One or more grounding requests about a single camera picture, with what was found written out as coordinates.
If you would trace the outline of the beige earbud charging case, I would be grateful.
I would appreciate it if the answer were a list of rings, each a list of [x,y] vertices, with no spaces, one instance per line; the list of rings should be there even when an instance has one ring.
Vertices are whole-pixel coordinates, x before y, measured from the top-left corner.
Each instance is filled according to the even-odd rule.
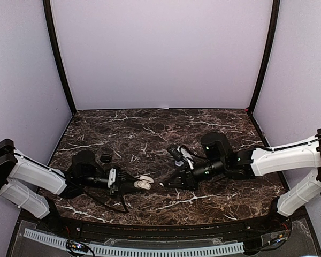
[[[134,187],[141,190],[150,190],[154,180],[149,177],[142,175],[135,182]]]

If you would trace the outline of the black earbud charging case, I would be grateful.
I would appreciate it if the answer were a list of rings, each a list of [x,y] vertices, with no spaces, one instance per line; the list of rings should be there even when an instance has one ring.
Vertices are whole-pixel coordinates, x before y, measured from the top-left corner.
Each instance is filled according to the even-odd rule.
[[[100,161],[102,163],[110,163],[112,161],[112,156],[110,154],[103,154],[100,156]]]

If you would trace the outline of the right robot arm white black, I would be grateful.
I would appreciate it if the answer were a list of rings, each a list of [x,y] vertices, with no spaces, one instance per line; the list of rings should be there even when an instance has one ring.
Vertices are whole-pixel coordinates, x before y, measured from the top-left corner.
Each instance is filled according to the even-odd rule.
[[[201,138],[204,163],[195,164],[194,154],[185,146],[171,145],[167,151],[182,169],[177,170],[163,186],[194,191],[199,183],[223,174],[234,180],[246,180],[270,173],[300,168],[311,171],[287,193],[271,202],[269,216],[262,221],[267,232],[274,232],[297,209],[321,195],[321,128],[305,140],[278,147],[262,147],[233,151],[225,134],[210,132]]]

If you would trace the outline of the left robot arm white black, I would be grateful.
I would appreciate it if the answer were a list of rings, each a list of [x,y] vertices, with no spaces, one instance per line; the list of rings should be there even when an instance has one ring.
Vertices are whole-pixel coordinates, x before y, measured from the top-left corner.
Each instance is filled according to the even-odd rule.
[[[85,194],[84,187],[103,188],[112,196],[150,189],[150,184],[119,168],[105,171],[89,150],[78,152],[66,172],[43,165],[24,155],[14,147],[10,139],[0,142],[0,196],[13,202],[19,208],[42,219],[53,233],[61,233],[65,222],[51,212],[51,201],[30,190],[30,183],[61,198],[73,199]]]

